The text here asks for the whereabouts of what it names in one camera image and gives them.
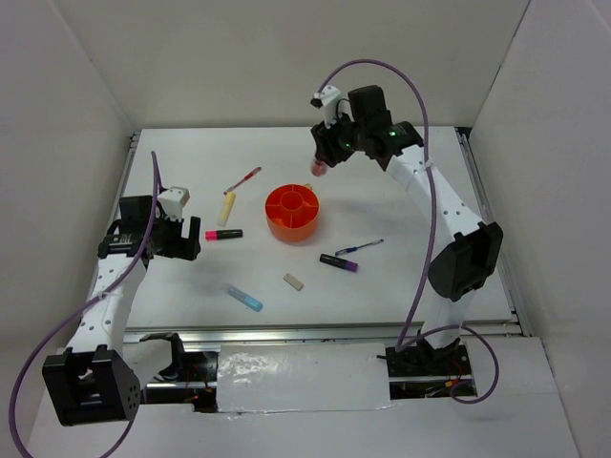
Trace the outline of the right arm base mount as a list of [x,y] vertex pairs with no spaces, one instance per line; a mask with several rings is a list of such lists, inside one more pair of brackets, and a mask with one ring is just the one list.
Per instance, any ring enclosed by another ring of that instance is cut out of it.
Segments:
[[458,397],[475,397],[472,366],[464,344],[436,361],[418,345],[397,354],[391,346],[377,355],[386,363],[392,400],[448,398],[455,387]]

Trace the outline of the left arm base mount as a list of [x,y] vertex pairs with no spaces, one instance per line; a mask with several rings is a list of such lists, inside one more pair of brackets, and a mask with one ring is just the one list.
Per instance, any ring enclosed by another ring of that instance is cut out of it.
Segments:
[[186,350],[180,335],[145,335],[142,343],[162,343],[162,359],[141,391],[144,405],[186,405],[199,413],[218,411],[220,352]]

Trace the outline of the yellow highlighter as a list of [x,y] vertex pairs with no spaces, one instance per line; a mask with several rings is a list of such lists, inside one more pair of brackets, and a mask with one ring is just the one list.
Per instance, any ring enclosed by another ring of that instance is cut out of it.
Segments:
[[231,210],[233,208],[234,202],[235,202],[235,194],[233,192],[228,192],[225,197],[224,197],[224,201],[221,207],[221,212],[219,214],[218,220],[217,220],[217,224],[220,227],[225,227],[226,223],[229,219]]

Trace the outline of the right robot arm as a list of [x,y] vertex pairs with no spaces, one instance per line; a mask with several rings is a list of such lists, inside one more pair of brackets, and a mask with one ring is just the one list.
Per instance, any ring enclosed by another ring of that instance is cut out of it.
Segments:
[[310,103],[324,113],[323,121],[310,130],[316,146],[314,176],[362,152],[414,199],[435,226],[425,255],[431,262],[425,269],[424,290],[432,299],[416,361],[424,372],[439,373],[450,361],[448,349],[458,340],[474,292],[495,271],[503,232],[465,204],[425,156],[424,140],[416,129],[407,121],[392,121],[380,87],[342,94],[327,85]]

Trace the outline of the red pen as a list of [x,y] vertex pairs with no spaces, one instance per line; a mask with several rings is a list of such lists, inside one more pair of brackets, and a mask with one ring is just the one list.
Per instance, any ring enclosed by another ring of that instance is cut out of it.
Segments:
[[246,183],[249,179],[251,179],[253,176],[255,176],[256,174],[258,174],[260,171],[262,170],[262,167],[256,167],[253,170],[251,170],[248,174],[246,174],[240,181],[238,181],[237,183],[233,184],[232,186],[230,186],[229,188],[227,188],[223,194],[226,196],[229,193],[234,192],[237,188],[239,188],[240,186],[242,186],[244,183]]

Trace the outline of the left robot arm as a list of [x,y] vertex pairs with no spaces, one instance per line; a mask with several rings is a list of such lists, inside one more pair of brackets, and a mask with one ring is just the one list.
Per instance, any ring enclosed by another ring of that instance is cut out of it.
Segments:
[[120,199],[119,217],[98,245],[93,304],[81,314],[66,349],[42,367],[62,426],[131,421],[149,382],[159,374],[175,381],[187,372],[189,359],[177,333],[148,334],[129,357],[123,341],[150,261],[193,261],[200,253],[200,219],[191,217],[189,231],[182,231],[189,198],[187,189],[170,187],[156,198]]

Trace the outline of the blue pen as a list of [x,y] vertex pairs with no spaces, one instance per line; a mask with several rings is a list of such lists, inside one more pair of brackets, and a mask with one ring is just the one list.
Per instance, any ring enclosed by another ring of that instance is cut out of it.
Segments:
[[361,245],[343,248],[341,250],[336,251],[334,256],[335,257],[341,257],[341,256],[344,256],[344,255],[347,255],[347,254],[350,254],[350,253],[354,253],[354,252],[356,252],[358,250],[361,250],[361,249],[364,249],[364,248],[367,248],[367,247],[370,247],[370,246],[375,246],[375,245],[381,244],[383,242],[384,242],[384,239],[377,239],[377,240],[374,240],[374,241],[371,241],[371,242],[367,242],[367,243],[364,243],[364,244],[361,244]]

